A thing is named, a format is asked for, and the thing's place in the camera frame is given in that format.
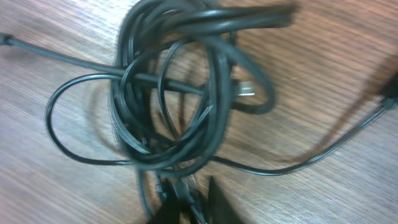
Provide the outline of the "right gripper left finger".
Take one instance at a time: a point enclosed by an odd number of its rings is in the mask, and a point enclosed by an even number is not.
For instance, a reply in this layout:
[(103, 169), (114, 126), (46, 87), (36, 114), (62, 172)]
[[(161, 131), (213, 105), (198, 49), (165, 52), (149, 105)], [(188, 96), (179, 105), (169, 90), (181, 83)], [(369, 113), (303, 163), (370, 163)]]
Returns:
[(166, 198), (149, 224), (179, 224), (180, 204), (173, 189), (165, 189)]

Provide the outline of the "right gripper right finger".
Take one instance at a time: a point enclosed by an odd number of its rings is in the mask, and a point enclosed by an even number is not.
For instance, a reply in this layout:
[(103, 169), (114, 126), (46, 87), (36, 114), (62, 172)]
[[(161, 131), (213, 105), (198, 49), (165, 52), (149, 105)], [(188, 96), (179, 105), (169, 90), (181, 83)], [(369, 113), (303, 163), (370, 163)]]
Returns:
[(212, 224), (243, 224), (213, 176), (209, 180), (208, 208)]

